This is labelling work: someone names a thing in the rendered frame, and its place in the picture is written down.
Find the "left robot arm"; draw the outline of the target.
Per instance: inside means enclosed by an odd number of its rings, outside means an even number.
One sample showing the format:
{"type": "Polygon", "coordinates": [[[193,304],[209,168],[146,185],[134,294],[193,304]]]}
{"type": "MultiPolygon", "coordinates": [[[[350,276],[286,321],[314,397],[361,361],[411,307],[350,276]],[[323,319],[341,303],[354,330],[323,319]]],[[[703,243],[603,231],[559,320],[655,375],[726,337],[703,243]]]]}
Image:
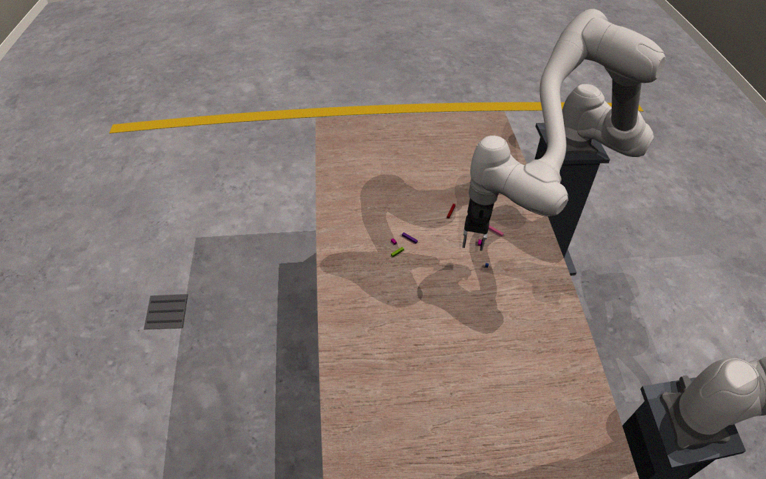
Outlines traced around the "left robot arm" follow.
{"type": "Polygon", "coordinates": [[[727,443],[730,435],[725,427],[766,415],[766,357],[750,362],[719,360],[693,381],[682,376],[679,384],[681,392],[660,397],[679,450],[727,443]]]}

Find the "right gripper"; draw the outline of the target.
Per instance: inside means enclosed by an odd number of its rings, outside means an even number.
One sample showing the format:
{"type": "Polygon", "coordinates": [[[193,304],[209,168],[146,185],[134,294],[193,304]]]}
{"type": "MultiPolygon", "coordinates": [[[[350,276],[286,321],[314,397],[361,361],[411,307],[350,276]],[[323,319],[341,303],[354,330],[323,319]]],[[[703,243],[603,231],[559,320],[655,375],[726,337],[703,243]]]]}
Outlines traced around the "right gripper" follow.
{"type": "Polygon", "coordinates": [[[483,251],[483,246],[485,240],[487,239],[489,221],[492,215],[493,203],[497,201],[499,193],[481,193],[479,190],[472,187],[470,181],[469,195],[470,202],[465,219],[464,243],[462,248],[465,248],[467,232],[476,232],[483,234],[483,239],[481,239],[482,243],[480,246],[480,251],[483,251]],[[482,204],[484,204],[484,206],[482,206],[482,204]],[[487,206],[487,204],[489,205],[487,206]]]}

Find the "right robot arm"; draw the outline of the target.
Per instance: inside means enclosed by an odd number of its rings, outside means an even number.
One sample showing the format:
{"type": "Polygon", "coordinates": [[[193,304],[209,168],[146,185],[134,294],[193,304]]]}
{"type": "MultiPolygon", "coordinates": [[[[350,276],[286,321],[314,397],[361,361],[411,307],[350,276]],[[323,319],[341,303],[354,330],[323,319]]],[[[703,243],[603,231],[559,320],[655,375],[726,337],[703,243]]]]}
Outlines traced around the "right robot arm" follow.
{"type": "Polygon", "coordinates": [[[607,20],[600,10],[584,10],[557,40],[540,83],[544,156],[524,166],[510,155],[505,139],[487,136],[472,156],[472,187],[503,194],[535,214],[555,216],[568,202],[560,176],[565,154],[598,154],[592,139],[625,156],[646,154],[654,135],[638,111],[641,85],[659,78],[666,57],[648,37],[607,20]],[[580,84],[562,109],[563,80],[584,59],[603,65],[613,79],[612,106],[596,86],[580,84]]]}

